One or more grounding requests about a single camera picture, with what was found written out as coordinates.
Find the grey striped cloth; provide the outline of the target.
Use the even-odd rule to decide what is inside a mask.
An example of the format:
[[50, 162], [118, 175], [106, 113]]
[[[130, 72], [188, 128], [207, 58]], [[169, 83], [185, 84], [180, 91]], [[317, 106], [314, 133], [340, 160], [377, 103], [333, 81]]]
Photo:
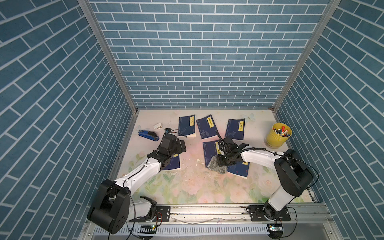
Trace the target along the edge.
[[219, 166], [218, 164], [218, 156], [213, 156], [207, 166], [208, 170], [219, 173], [221, 175], [225, 174], [228, 170], [227, 166]]

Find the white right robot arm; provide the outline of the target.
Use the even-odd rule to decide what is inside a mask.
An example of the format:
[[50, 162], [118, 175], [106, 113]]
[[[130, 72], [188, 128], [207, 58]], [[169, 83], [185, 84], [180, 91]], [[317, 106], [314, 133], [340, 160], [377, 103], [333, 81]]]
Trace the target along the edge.
[[266, 148], [251, 147], [248, 144], [235, 143], [231, 138], [219, 137], [219, 153], [213, 156], [207, 168], [219, 174], [225, 174], [230, 166], [237, 163], [255, 163], [277, 172], [280, 186], [264, 203], [264, 218], [275, 221], [282, 210], [296, 197], [308, 189], [314, 180], [309, 165], [295, 157], [294, 150], [273, 152]]

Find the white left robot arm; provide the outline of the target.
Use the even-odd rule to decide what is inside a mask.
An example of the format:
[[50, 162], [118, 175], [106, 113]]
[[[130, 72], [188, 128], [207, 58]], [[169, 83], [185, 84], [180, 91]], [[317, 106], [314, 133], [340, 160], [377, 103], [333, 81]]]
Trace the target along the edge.
[[186, 151], [184, 140], [173, 134], [164, 134], [158, 148], [149, 153], [137, 168], [119, 179], [107, 179], [100, 184], [87, 219], [110, 234], [116, 234], [129, 221], [155, 220], [157, 202], [146, 196], [134, 201], [132, 195], [168, 166], [172, 157]]

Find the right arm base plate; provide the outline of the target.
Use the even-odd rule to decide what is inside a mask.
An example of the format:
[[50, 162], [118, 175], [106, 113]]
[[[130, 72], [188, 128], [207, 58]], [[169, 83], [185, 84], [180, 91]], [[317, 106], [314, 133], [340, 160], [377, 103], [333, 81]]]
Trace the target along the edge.
[[291, 221], [291, 216], [287, 207], [283, 208], [281, 211], [276, 211], [269, 205], [249, 205], [246, 207], [246, 211], [250, 215], [252, 222]]

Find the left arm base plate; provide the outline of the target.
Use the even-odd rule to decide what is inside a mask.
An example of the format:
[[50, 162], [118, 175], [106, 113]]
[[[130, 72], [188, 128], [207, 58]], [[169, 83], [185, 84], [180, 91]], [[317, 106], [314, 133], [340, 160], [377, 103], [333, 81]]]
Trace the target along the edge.
[[145, 216], [132, 215], [132, 219], [128, 220], [129, 223], [160, 223], [160, 222], [169, 222], [170, 221], [171, 206], [160, 205], [155, 208], [151, 208], [150, 211]]

